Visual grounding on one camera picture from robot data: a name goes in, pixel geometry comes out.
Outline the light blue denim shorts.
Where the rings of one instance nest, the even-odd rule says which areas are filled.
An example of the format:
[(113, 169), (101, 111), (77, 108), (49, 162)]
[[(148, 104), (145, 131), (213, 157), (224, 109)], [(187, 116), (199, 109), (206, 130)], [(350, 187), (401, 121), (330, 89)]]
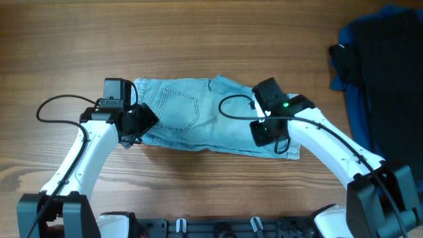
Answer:
[(158, 123), (143, 143), (177, 150), (210, 151), (268, 159), (298, 159), (300, 143), (281, 141), (256, 146), (249, 118), (252, 89), (224, 76), (213, 79), (143, 79), (134, 81), (132, 102), (145, 103)]

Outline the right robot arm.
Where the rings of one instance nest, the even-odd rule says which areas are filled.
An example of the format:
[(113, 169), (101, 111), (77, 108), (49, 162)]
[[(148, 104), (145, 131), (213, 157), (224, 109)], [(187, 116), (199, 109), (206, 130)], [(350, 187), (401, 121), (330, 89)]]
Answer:
[(422, 224), (422, 209), (408, 166), (386, 161), (331, 124), (306, 97), (253, 94), (254, 141), (262, 146), (290, 139), (306, 147), (347, 191), (345, 206), (318, 212), (321, 237), (406, 237)]

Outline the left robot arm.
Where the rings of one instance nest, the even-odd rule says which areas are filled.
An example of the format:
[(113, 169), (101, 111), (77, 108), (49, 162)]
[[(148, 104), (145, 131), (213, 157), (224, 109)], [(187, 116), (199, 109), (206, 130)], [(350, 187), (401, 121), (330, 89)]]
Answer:
[(82, 113), (79, 132), (55, 175), (37, 194), (23, 194), (17, 205), (21, 237), (133, 237), (131, 216), (113, 213), (95, 219), (89, 200), (100, 171), (122, 145), (141, 143), (159, 121), (145, 104), (130, 99), (97, 99)]

